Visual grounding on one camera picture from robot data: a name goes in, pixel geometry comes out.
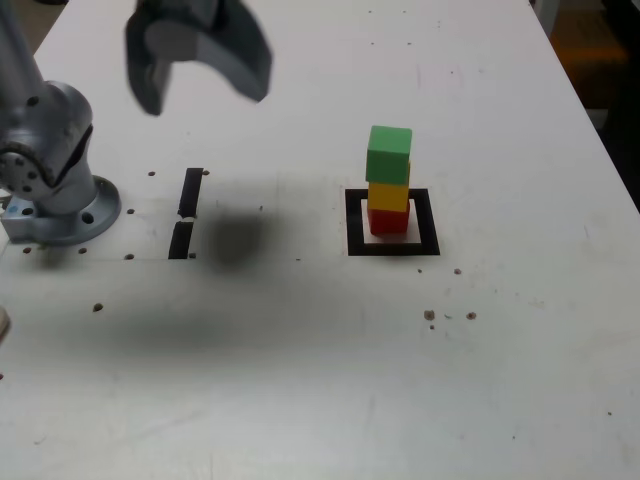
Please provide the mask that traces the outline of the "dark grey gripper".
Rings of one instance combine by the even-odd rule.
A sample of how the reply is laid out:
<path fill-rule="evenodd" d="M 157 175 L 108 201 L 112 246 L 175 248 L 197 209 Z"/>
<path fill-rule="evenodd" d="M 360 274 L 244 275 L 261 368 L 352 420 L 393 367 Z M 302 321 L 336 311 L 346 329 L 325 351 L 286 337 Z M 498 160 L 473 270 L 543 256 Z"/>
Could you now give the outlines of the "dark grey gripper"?
<path fill-rule="evenodd" d="M 269 93 L 272 52 L 242 1 L 138 1 L 125 40 L 129 85 L 149 115 L 163 111 L 172 67 L 195 59 L 256 103 Z"/>

